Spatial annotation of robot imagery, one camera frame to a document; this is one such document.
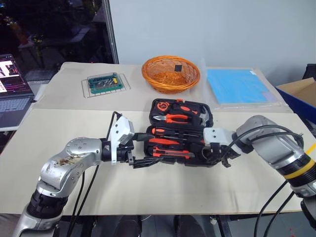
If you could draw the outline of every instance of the pliers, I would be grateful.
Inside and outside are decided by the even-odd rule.
[[[157,119],[157,120],[164,120],[166,123],[188,123],[188,122],[176,121],[174,119],[187,120],[189,117],[186,116],[186,115],[170,115],[170,114],[166,114],[165,116],[164,115],[156,115],[153,118]]]

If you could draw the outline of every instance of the laptop keyboard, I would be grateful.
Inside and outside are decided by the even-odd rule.
[[[0,113],[23,110],[28,101],[29,98],[2,100],[0,101]]]

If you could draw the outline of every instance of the wicker basket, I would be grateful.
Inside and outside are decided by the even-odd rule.
[[[164,94],[185,91],[197,84],[200,79],[199,70],[193,63],[184,58],[168,55],[148,60],[143,65],[142,74],[155,90]]]

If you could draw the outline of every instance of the circuit board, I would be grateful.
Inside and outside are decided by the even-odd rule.
[[[117,73],[88,77],[88,84],[93,94],[124,88],[120,76]]]

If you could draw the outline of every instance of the blue box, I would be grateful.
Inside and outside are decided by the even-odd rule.
[[[313,78],[278,85],[276,89],[296,114],[316,123],[316,81]]]

